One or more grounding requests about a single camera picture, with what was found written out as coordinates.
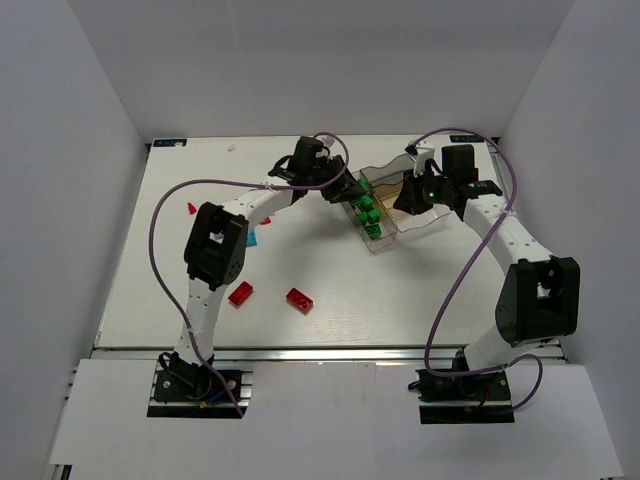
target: cable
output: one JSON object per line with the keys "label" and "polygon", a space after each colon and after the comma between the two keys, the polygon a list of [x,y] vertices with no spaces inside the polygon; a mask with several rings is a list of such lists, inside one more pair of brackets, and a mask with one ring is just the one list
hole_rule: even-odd
{"label": "cable", "polygon": [[207,389],[204,391],[202,395],[200,395],[199,397],[190,397],[189,395],[187,395],[186,397],[190,400],[200,400],[201,398],[204,398],[207,395],[207,393],[209,393],[209,390],[211,390],[211,379],[209,379],[209,386],[207,387]]}
{"label": "cable", "polygon": [[487,403],[488,401],[489,401],[489,390],[485,389],[484,395],[482,396],[482,401],[475,407],[467,407],[466,410],[468,412],[475,412],[477,410],[480,410],[484,406],[484,404]]}
{"label": "cable", "polygon": [[179,378],[180,380],[182,380],[184,383],[186,383],[187,385],[189,385],[191,388],[194,388],[193,383],[191,383],[189,380],[187,380],[186,378],[184,378],[182,375],[180,375],[179,373],[175,373],[172,372],[171,370],[169,370],[169,366],[167,365],[167,361],[164,359],[165,357],[168,357],[169,354],[167,352],[163,352],[158,356],[158,363],[160,364],[160,367],[169,374],[169,378],[171,377],[176,377]]}
{"label": "cable", "polygon": [[190,185],[199,185],[199,184],[231,185],[231,186],[235,186],[235,187],[248,187],[248,188],[262,189],[262,190],[266,190],[266,189],[271,189],[271,190],[322,190],[323,188],[328,187],[329,185],[331,185],[333,182],[339,180],[340,177],[342,177],[342,175],[344,174],[344,172],[347,171],[347,168],[349,166],[349,149],[347,148],[347,145],[342,141],[342,139],[340,137],[338,137],[337,135],[334,135],[333,133],[330,133],[330,132],[319,132],[319,133],[316,133],[313,136],[313,138],[318,138],[318,137],[331,137],[331,138],[333,138],[334,140],[336,140],[340,144],[340,146],[342,146],[342,148],[344,150],[344,155],[345,155],[344,167],[342,167],[340,172],[335,177],[333,177],[332,179],[330,179],[330,180],[328,180],[328,181],[326,181],[326,182],[324,182],[324,183],[322,183],[320,185],[315,185],[315,186],[268,185],[268,184],[264,184],[264,183],[247,183],[247,182],[234,182],[234,181],[231,181],[231,180],[218,180],[218,179],[215,179],[215,178],[203,178],[203,179],[188,180],[186,182],[182,182],[182,183],[179,183],[178,185],[174,185],[173,187],[171,187],[160,198],[160,200],[158,200],[156,208],[153,210],[153,214],[151,215],[151,223],[149,224],[148,253],[149,253],[149,262],[151,263],[151,270],[153,271],[153,275],[156,278],[158,284],[160,285],[160,288],[162,288],[162,290],[167,295],[167,297],[169,298],[171,303],[173,303],[173,305],[176,307],[176,309],[180,313],[180,316],[182,317],[182,320],[184,321],[184,324],[187,327],[187,331],[189,333],[189,340],[191,342],[191,346],[193,347],[193,353],[195,354],[196,358],[200,361],[200,363],[202,365],[205,366],[205,368],[207,368],[211,373],[213,373],[218,378],[218,380],[220,380],[220,382],[222,383],[222,387],[224,388],[224,391],[227,392],[227,395],[229,395],[229,399],[231,400],[231,403],[233,403],[233,406],[235,407],[236,411],[240,415],[240,418],[242,418],[244,412],[242,411],[242,408],[238,404],[238,401],[236,400],[236,397],[233,395],[233,392],[229,388],[229,385],[227,384],[227,382],[224,379],[224,377],[220,374],[220,372],[218,372],[218,370],[213,368],[212,365],[209,365],[209,363],[206,361],[206,359],[202,356],[202,353],[200,353],[200,348],[196,344],[196,339],[195,339],[195,337],[193,335],[193,332],[191,331],[192,330],[192,324],[191,324],[191,321],[189,320],[189,317],[187,316],[187,312],[182,307],[182,305],[180,305],[180,302],[175,297],[175,295],[171,292],[171,290],[169,290],[169,287],[167,286],[166,282],[162,278],[162,275],[160,274],[160,271],[158,270],[158,264],[156,262],[155,245],[154,245],[154,243],[155,243],[154,242],[154,238],[155,238],[156,224],[158,223],[158,216],[160,214],[160,210],[162,209],[162,206],[164,205],[164,203],[167,201],[167,199],[171,195],[173,195],[178,190],[181,190],[181,189],[183,189],[185,187],[188,187]]}
{"label": "cable", "polygon": [[529,395],[527,395],[527,397],[522,402],[520,402],[519,404],[517,404],[515,407],[513,407],[510,410],[510,411],[514,411],[514,410],[524,406],[526,403],[529,402],[529,400],[531,400],[531,398],[533,398],[535,393],[538,391],[538,387],[540,386],[540,382],[542,381],[542,370],[543,370],[542,369],[542,362],[535,355],[533,355],[531,353],[528,353],[528,354],[520,355],[520,356],[514,358],[508,365],[500,365],[500,366],[496,366],[496,367],[480,368],[478,370],[470,370],[470,371],[467,371],[467,372],[440,372],[438,370],[435,370],[435,369],[431,368],[431,365],[429,365],[429,354],[431,353],[431,348],[433,346],[433,340],[434,340],[434,338],[436,336],[436,331],[438,330],[438,326],[440,325],[440,322],[442,321],[442,318],[444,317],[444,313],[446,312],[447,308],[449,307],[449,304],[451,303],[451,300],[453,299],[454,295],[458,291],[458,288],[460,288],[460,285],[462,284],[462,281],[467,276],[467,273],[469,273],[469,270],[471,270],[471,267],[473,266],[475,261],[480,256],[480,253],[482,253],[482,251],[485,249],[485,247],[489,244],[489,242],[491,241],[491,238],[493,237],[493,235],[496,233],[498,228],[500,228],[500,225],[502,225],[502,223],[504,222],[505,218],[507,218],[507,215],[509,215],[509,212],[513,208],[513,203],[515,202],[516,194],[518,192],[518,181],[516,179],[516,173],[515,173],[515,170],[513,169],[513,165],[511,164],[511,161],[509,160],[509,157],[507,156],[507,154],[504,153],[504,151],[500,148],[500,146],[496,142],[494,142],[493,140],[491,140],[488,137],[485,137],[484,135],[481,135],[481,134],[479,134],[477,132],[474,132],[473,130],[467,130],[467,129],[464,129],[464,128],[457,128],[457,127],[438,128],[436,130],[431,130],[430,132],[427,132],[424,135],[418,137],[416,140],[411,142],[410,145],[415,146],[418,143],[420,143],[421,141],[423,141],[424,139],[426,139],[427,137],[430,137],[431,135],[434,135],[436,133],[441,133],[441,132],[448,132],[448,131],[458,131],[458,132],[463,132],[463,133],[467,133],[467,134],[470,134],[470,135],[477,135],[478,137],[482,138],[485,142],[487,142],[489,145],[491,145],[493,148],[495,148],[496,151],[502,157],[502,160],[504,161],[505,165],[507,166],[507,169],[509,170],[509,175],[511,175],[511,182],[512,182],[513,186],[512,186],[512,191],[511,191],[511,197],[507,201],[507,204],[505,206],[504,212],[502,212],[500,214],[500,216],[498,217],[496,222],[491,226],[491,228],[489,229],[489,231],[487,232],[485,237],[480,242],[480,245],[478,245],[478,248],[476,248],[476,250],[473,252],[471,257],[469,258],[469,260],[465,264],[464,268],[462,269],[462,271],[458,275],[458,278],[456,278],[455,282],[453,282],[453,285],[451,286],[451,289],[449,290],[449,292],[445,296],[445,299],[442,302],[442,305],[440,306],[440,309],[438,310],[436,318],[433,321],[433,325],[431,326],[431,330],[429,331],[429,336],[427,337],[427,342],[425,344],[425,348],[424,348],[424,366],[425,366],[425,369],[427,370],[427,372],[429,372],[429,374],[433,375],[434,377],[445,377],[445,378],[468,377],[468,376],[472,376],[472,375],[481,375],[481,374],[484,374],[484,373],[498,372],[498,371],[504,370],[505,368],[511,367],[512,365],[515,365],[516,363],[518,363],[521,360],[524,360],[526,358],[534,358],[534,359],[536,359],[536,361],[538,363],[538,371],[539,371],[538,378],[539,378],[539,381],[536,382],[536,385],[535,385],[534,389],[531,391],[531,393]]}
{"label": "cable", "polygon": [[435,170],[435,172],[438,175],[444,175],[444,173],[442,173],[442,170],[440,169],[440,167],[438,166],[438,164],[436,163],[436,161],[433,158],[429,159],[429,165],[431,165],[431,168],[433,170]]}
{"label": "cable", "polygon": [[211,404],[213,401],[217,400],[218,398],[220,398],[222,395],[224,395],[225,391],[221,391],[216,393],[214,396],[212,396],[211,398],[208,398],[207,400],[205,400],[203,403],[205,403],[206,405]]}

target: green lego brick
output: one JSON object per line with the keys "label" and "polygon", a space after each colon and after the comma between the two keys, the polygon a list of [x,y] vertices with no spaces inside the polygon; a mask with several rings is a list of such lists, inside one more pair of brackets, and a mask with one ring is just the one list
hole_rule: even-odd
{"label": "green lego brick", "polygon": [[366,181],[364,178],[361,178],[360,180],[358,180],[358,183],[360,184],[360,186],[361,186],[362,188],[364,188],[364,190],[365,190],[367,193],[370,193],[370,192],[371,192],[371,187],[369,186],[369,184],[367,183],[367,181]]}
{"label": "green lego brick", "polygon": [[369,223],[378,223],[380,221],[380,210],[374,208],[369,213],[367,213],[367,220]]}
{"label": "green lego brick", "polygon": [[372,240],[378,238],[382,234],[380,225],[367,225],[366,227],[364,227],[364,229],[367,232],[367,235],[369,235],[369,238]]}
{"label": "green lego brick", "polygon": [[361,212],[358,214],[358,220],[360,220],[360,223],[362,225],[366,225],[367,224],[367,214],[365,212]]}
{"label": "green lego brick", "polygon": [[363,212],[368,212],[373,208],[373,200],[369,195],[363,195],[358,199],[358,207],[360,207],[360,210]]}

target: transparent bin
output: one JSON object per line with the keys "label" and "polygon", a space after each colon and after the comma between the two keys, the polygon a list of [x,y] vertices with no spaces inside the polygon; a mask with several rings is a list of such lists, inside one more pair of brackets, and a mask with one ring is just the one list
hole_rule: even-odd
{"label": "transparent bin", "polygon": [[398,233],[427,226],[441,228],[446,217],[451,213],[451,210],[443,205],[434,205],[433,208],[420,215],[409,215],[393,208],[393,203],[402,190],[404,172],[413,169],[413,165],[413,160],[403,154],[383,167],[365,167],[354,173],[356,179],[364,179],[372,188],[370,196],[373,199],[373,206],[380,211],[381,235],[375,239],[370,238],[357,217],[358,207],[348,202],[344,202],[342,206],[371,252],[391,245]]}

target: white mounting platform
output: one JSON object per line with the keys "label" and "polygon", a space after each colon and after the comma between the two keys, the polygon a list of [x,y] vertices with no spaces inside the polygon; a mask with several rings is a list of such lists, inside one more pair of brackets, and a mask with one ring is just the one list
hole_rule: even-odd
{"label": "white mounting platform", "polygon": [[[51,463],[70,480],[598,480],[622,474],[581,366],[515,424],[420,425],[410,366],[260,363],[242,420],[146,418],[154,361],[83,360]],[[507,371],[514,400],[536,368]]]}
{"label": "white mounting platform", "polygon": [[[193,178],[264,181],[276,160],[293,151],[297,138],[193,138],[184,147],[151,149],[98,347],[171,348],[179,337],[181,319],[153,278],[147,256],[149,220],[160,196]],[[350,168],[388,163],[415,138],[346,136]],[[446,135],[430,139],[436,147],[445,141]],[[481,178],[495,180],[486,147],[474,146]],[[333,152],[342,153],[338,145]],[[187,298],[182,257],[195,218],[188,214],[187,202],[221,203],[242,191],[199,185],[176,193],[165,204],[156,234],[157,260],[178,299]],[[216,346],[423,344],[440,303],[480,242],[455,215],[444,228],[428,228],[399,236],[393,246],[371,254],[342,207],[310,193],[279,212],[270,225],[257,227],[258,246],[247,249],[238,279],[251,283],[255,291],[239,309],[223,303]],[[496,261],[482,254],[451,303],[436,343],[467,344],[492,325],[502,282]],[[313,299],[307,315],[285,302],[292,287]]]}

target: red lego brick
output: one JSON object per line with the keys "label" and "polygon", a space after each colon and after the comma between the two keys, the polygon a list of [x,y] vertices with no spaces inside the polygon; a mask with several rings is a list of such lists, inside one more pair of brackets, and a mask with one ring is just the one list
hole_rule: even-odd
{"label": "red lego brick", "polygon": [[291,291],[287,293],[287,301],[302,313],[307,313],[311,310],[311,307],[313,307],[313,300],[297,288],[292,288]]}
{"label": "red lego brick", "polygon": [[242,282],[238,288],[236,288],[231,295],[229,295],[229,301],[236,307],[239,307],[253,292],[253,287],[247,282]]}

